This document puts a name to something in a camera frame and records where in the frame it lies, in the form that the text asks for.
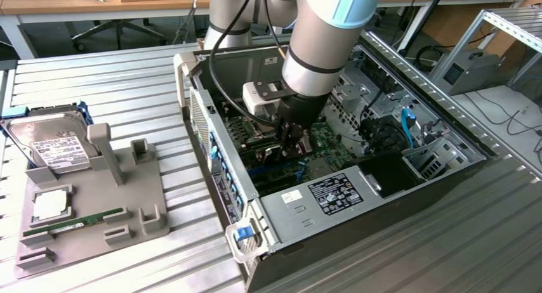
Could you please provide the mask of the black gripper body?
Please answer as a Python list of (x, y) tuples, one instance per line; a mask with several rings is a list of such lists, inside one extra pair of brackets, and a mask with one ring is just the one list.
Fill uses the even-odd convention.
[(298, 94), (282, 98), (278, 108), (279, 125), (296, 124), (308, 129), (322, 113), (327, 100), (327, 94), (322, 96)]

